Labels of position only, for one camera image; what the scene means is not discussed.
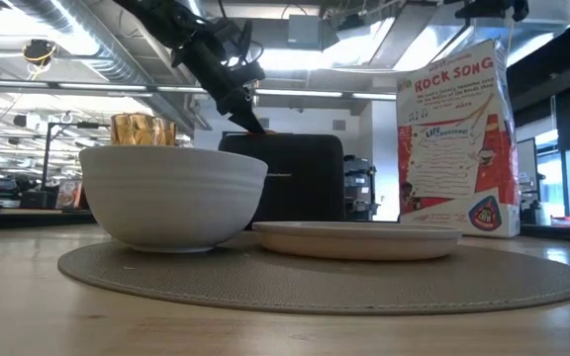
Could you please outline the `cream round plate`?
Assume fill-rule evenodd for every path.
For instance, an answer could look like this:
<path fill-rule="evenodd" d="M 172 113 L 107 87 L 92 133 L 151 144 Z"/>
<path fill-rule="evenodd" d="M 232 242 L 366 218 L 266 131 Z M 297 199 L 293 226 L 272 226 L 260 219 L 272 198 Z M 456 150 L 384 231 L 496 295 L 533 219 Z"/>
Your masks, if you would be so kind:
<path fill-rule="evenodd" d="M 456 250 L 456 227 L 399 222 L 256 222 L 252 229 L 267 250 L 315 258 L 414 261 Z"/>

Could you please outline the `amber glass tumbler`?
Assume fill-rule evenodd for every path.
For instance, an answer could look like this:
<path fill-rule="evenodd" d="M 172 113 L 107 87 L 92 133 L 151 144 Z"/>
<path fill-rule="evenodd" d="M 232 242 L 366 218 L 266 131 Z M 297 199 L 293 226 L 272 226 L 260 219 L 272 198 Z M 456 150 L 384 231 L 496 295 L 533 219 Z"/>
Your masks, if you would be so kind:
<path fill-rule="evenodd" d="M 155 116 L 123 113 L 111 118 L 113 145 L 174 146 L 176 133 L 174 123 Z"/>

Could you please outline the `black metal stand frame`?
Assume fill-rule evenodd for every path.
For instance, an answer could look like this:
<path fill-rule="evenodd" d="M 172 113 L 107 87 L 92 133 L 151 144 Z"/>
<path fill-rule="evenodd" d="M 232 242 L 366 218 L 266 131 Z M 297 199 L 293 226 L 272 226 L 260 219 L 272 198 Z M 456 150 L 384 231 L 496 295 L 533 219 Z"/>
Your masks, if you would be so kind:
<path fill-rule="evenodd" d="M 48 123 L 47 124 L 47 136 L 44 148 L 44 161 L 43 161 L 43 171 L 42 171 L 42 182 L 41 190 L 43 191 L 47 186 L 48 181 L 48 162 L 50 154 L 51 142 L 54 138 L 58 136 L 58 133 L 52 133 L 55 127 L 69 128 L 76 127 L 81 130 L 100 130 L 109 129 L 111 126 L 109 124 L 99 124 L 92 122 L 79 122 L 79 123 Z"/>

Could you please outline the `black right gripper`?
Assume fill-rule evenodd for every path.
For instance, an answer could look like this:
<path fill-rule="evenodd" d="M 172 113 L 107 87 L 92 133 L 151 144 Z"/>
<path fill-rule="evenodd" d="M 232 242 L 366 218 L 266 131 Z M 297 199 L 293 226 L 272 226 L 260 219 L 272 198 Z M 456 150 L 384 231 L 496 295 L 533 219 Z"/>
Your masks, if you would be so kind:
<path fill-rule="evenodd" d="M 455 0 L 463 7 L 455 12 L 457 19 L 506 18 L 509 9 L 513 10 L 512 19 L 522 21 L 529 14 L 527 0 Z"/>

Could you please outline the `white ceramic bowl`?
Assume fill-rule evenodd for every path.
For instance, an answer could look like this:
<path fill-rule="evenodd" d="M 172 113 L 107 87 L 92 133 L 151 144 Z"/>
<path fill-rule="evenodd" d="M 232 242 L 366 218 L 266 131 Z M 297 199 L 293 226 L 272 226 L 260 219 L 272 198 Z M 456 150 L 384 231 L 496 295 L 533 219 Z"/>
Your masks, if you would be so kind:
<path fill-rule="evenodd" d="M 105 145 L 79 153 L 96 222 L 145 252 L 202 252 L 251 222 L 268 173 L 265 162 L 218 150 Z"/>

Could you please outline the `colourful poster board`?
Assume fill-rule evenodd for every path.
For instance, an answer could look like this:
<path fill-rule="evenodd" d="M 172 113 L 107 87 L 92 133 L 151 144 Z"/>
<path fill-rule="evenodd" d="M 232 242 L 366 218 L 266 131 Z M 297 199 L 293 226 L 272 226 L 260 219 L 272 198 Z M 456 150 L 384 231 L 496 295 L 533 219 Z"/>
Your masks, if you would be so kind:
<path fill-rule="evenodd" d="M 62 181 L 59 185 L 55 207 L 59 210 L 80 210 L 83 187 L 80 180 Z"/>

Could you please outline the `long ceiling light strip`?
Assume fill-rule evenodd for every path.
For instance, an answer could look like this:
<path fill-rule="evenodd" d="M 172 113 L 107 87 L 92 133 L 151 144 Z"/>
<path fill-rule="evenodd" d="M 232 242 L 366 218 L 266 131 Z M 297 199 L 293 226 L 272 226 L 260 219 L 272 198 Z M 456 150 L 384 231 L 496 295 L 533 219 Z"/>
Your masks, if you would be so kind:
<path fill-rule="evenodd" d="M 0 79 L 1 89 L 32 89 L 32 90 L 73 90 L 93 92 L 117 92 L 117 93 L 181 93 L 181 94 L 206 94 L 207 91 L 197 86 L 187 85 L 132 85 L 132 84 L 107 84 L 107 83 L 78 83 L 78 82 L 54 82 L 54 81 L 28 81 L 28 80 L 5 80 Z M 394 93 L 374 92 L 339 92 L 339 91 L 315 91 L 309 89 L 265 89 L 250 88 L 252 96 L 282 96 L 282 97 L 309 97 L 345 100 L 371 100 L 371 101 L 395 101 Z"/>

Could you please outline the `white red cereal box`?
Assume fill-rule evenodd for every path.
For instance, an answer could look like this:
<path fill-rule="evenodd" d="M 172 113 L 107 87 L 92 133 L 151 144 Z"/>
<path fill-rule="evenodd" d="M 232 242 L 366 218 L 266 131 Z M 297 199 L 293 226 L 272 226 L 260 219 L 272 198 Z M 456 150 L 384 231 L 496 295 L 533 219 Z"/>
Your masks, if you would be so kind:
<path fill-rule="evenodd" d="M 506 52 L 495 40 L 398 80 L 402 223 L 519 234 L 519 165 Z"/>

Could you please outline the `large silver ceiling duct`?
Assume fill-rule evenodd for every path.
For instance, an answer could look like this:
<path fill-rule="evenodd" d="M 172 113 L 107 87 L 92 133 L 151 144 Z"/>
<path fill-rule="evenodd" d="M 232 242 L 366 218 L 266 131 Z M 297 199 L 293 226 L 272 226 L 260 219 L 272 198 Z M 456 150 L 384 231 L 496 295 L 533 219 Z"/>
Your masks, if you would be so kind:
<path fill-rule="evenodd" d="M 60 47 L 87 56 L 87 66 L 113 84 L 151 85 L 152 78 L 82 0 L 3 0 L 47 26 Z"/>

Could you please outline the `round grey woven placemat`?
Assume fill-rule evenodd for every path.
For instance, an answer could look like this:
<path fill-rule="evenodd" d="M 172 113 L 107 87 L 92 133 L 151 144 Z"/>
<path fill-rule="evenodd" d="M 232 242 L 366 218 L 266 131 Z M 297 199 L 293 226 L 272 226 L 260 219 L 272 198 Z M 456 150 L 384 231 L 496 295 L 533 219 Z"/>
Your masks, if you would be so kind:
<path fill-rule="evenodd" d="M 268 251 L 242 235 L 202 253 L 102 242 L 63 254 L 79 282 L 168 302 L 262 312 L 415 315 L 494 312 L 570 300 L 570 266 L 460 245 L 423 261 L 369 262 Z"/>

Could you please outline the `small black box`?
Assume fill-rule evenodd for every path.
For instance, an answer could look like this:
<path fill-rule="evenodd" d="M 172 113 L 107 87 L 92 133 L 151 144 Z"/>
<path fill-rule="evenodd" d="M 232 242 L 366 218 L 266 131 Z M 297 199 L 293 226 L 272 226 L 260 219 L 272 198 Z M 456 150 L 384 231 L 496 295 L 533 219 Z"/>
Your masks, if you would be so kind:
<path fill-rule="evenodd" d="M 29 210 L 53 209 L 54 194 L 48 191 L 27 191 L 21 196 L 20 208 Z"/>

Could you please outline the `grey ceiling box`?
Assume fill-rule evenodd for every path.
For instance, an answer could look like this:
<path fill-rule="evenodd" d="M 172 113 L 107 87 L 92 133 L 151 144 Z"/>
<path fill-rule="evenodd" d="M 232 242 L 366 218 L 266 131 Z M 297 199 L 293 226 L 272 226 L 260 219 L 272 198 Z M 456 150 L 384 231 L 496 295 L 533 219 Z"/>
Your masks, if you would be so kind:
<path fill-rule="evenodd" d="M 320 48 L 321 41 L 321 22 L 317 16 L 289 16 L 287 37 L 289 47 L 316 50 Z"/>

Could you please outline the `black table edge rail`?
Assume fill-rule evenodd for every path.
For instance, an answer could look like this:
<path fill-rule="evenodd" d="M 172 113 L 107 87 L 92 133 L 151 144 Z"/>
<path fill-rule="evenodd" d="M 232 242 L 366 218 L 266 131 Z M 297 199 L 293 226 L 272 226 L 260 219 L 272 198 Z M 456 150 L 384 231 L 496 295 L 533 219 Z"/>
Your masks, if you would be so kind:
<path fill-rule="evenodd" d="M 0 212 L 0 229 L 88 224 L 95 222 L 96 220 L 90 213 Z"/>

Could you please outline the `black two-slot toaster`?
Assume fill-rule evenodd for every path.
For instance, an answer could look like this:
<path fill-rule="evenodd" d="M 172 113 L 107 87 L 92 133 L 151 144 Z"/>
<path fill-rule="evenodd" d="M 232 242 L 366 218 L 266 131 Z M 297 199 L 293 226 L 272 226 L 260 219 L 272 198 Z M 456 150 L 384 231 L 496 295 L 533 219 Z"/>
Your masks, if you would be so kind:
<path fill-rule="evenodd" d="M 257 222 L 343 222 L 343 147 L 331 134 L 228 133 L 218 150 L 265 162 Z"/>

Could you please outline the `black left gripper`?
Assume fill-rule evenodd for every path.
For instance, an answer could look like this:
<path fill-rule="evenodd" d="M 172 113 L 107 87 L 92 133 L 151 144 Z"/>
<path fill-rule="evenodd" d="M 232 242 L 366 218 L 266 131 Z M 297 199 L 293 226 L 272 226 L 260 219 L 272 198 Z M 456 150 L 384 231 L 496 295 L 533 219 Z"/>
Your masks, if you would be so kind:
<path fill-rule="evenodd" d="M 196 77 L 201 87 L 215 100 L 220 114 L 251 134 L 265 134 L 251 108 L 248 84 L 265 78 L 256 62 L 230 69 L 223 65 L 204 42 L 190 42 L 180 49 L 180 63 Z"/>

